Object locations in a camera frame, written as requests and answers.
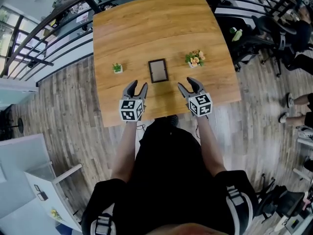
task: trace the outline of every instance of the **sneaker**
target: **sneaker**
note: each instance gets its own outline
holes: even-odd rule
[[[170,122],[170,124],[174,127],[177,127],[178,125],[178,116],[177,115],[171,115],[167,117],[168,121]]]
[[[298,129],[298,137],[302,139],[311,139],[313,141],[313,129],[302,126]]]
[[[287,94],[287,107],[290,108],[294,106],[293,97],[291,93]]]
[[[284,114],[282,114],[279,118],[279,122],[280,123],[286,123],[286,119],[289,117],[289,113],[288,112],[285,112]]]

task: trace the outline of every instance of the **bottle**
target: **bottle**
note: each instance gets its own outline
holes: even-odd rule
[[[233,39],[231,41],[232,42],[238,41],[242,35],[243,35],[243,30],[242,29],[237,30],[235,36],[233,37]]]

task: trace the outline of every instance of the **picture frame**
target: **picture frame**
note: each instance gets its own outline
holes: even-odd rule
[[[168,81],[167,67],[165,59],[157,59],[148,62],[151,83]]]
[[[36,191],[40,191],[39,186],[38,185],[34,185]]]

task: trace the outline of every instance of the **orange flower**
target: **orange flower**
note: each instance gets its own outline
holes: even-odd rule
[[[205,59],[205,56],[203,55],[203,52],[202,52],[201,50],[199,51],[199,57],[200,57],[202,60]]]
[[[195,59],[190,58],[190,63],[191,63],[191,66],[192,66],[192,67],[198,66],[198,63],[197,63],[197,61],[196,61],[196,58],[199,60],[198,57],[195,57]]]

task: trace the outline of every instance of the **table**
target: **table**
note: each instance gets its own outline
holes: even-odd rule
[[[203,67],[189,68],[185,55],[204,52]],[[214,106],[241,100],[237,77],[222,32],[205,0],[136,0],[93,17],[93,51],[99,104],[105,127],[121,123],[124,88],[147,82],[142,120],[187,113],[178,90],[186,77],[201,81]],[[165,58],[169,81],[151,83],[148,61]],[[114,74],[112,63],[123,73]]]
[[[57,184],[66,177],[68,177],[70,174],[80,169],[82,167],[82,164],[76,165],[59,177],[55,177],[55,173],[51,165],[52,162],[48,162],[37,168],[30,169],[24,172],[29,182],[29,185],[32,188],[36,197],[38,197],[38,194],[41,191],[45,192],[45,194],[47,195],[48,199],[45,201],[40,201],[40,204],[48,216],[68,227],[71,227],[81,232],[81,226],[68,208]],[[51,210],[56,210],[61,218],[54,217],[51,214]]]

